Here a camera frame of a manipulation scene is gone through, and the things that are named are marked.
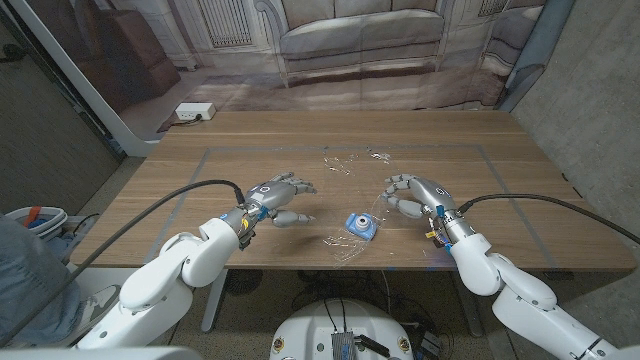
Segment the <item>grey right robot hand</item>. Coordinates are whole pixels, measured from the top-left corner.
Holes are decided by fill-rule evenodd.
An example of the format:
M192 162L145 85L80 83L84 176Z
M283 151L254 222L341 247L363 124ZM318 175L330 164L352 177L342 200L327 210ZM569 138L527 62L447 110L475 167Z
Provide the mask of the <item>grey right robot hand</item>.
M476 234L441 184L411 174L393 175L385 182L389 187L380 195L382 200L409 218L427 216L440 225L451 243Z

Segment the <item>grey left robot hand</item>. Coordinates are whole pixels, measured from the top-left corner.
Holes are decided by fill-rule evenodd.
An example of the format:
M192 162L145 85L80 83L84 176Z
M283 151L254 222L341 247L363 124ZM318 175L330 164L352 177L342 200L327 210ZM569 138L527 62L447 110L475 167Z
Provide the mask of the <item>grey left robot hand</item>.
M239 238L239 248L246 248L255 236L257 223L269 218L278 228L296 224L307 224L314 216L284 210L295 195L311 193L316 189L309 181L296 178L292 172L279 174L269 181L252 187L245 195L245 201L221 216Z

